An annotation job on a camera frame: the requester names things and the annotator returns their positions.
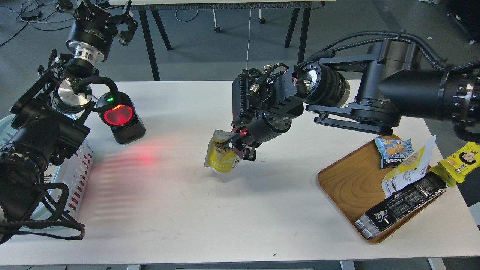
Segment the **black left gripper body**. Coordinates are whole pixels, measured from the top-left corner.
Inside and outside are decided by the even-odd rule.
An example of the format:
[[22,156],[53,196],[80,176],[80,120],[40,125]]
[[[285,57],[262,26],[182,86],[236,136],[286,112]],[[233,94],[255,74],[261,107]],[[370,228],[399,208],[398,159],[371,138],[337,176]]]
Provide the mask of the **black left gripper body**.
[[118,34],[115,23],[108,22],[111,14],[106,10],[75,10],[74,17],[66,43],[74,58],[90,63],[105,61]]

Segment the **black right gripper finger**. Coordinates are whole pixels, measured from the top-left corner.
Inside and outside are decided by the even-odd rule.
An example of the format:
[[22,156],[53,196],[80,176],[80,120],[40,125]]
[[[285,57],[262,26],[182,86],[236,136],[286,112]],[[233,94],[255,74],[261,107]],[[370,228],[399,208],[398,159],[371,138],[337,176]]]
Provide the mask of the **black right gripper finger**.
[[257,159],[257,151],[255,150],[255,147],[250,147],[240,141],[234,143],[234,152],[242,160],[255,161]]
[[233,129],[235,135],[222,143],[223,147],[236,147],[245,143],[245,137],[248,135],[247,129]]

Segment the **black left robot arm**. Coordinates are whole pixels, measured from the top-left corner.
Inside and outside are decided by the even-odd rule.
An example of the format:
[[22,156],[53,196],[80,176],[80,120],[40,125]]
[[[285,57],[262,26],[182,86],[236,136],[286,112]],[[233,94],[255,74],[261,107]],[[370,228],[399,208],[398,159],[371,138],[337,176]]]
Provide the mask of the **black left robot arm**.
[[138,22],[127,1],[112,15],[89,0],[59,0],[56,9],[74,18],[68,54],[53,49],[47,68],[11,107],[13,137],[1,146],[1,243],[15,235],[81,240],[85,228],[67,211],[70,190],[62,182],[46,183],[49,165],[62,165],[84,143],[85,125],[95,112],[110,127],[117,143],[140,139],[145,126],[130,97],[113,80],[100,76],[95,63],[107,59],[114,38],[130,43]]

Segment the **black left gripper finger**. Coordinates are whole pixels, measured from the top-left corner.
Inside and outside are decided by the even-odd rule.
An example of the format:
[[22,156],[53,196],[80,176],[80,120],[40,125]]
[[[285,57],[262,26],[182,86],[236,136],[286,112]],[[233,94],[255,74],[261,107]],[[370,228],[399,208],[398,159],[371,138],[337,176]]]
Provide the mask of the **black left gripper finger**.
[[74,17],[88,17],[90,15],[89,0],[57,0],[55,10],[60,13],[72,14]]
[[127,46],[130,41],[132,41],[135,31],[138,27],[138,22],[133,19],[131,15],[131,5],[132,1],[127,1],[123,8],[122,14],[117,14],[110,17],[110,22],[114,23],[116,26],[125,24],[127,25],[126,31],[120,31],[115,37],[119,40],[119,43],[122,46]]

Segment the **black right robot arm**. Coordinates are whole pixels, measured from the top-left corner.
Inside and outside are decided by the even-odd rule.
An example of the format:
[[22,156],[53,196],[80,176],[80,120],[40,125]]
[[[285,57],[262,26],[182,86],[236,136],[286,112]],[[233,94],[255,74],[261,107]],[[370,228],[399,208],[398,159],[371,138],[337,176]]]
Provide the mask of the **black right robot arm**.
[[255,161],[304,111],[320,125],[386,136],[403,116],[449,121],[478,143],[467,128],[479,124],[479,60],[449,64],[412,34],[350,34],[301,63],[243,70],[232,84],[233,135],[221,146]]

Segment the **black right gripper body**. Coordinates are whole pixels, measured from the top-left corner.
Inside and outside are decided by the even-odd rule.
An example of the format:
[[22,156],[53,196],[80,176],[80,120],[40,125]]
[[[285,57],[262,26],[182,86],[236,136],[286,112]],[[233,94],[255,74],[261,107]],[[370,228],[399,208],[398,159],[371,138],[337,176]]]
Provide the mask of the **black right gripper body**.
[[269,114],[254,112],[240,115],[240,126],[245,127],[247,134],[240,139],[240,143],[249,147],[259,147],[290,130],[292,119]]

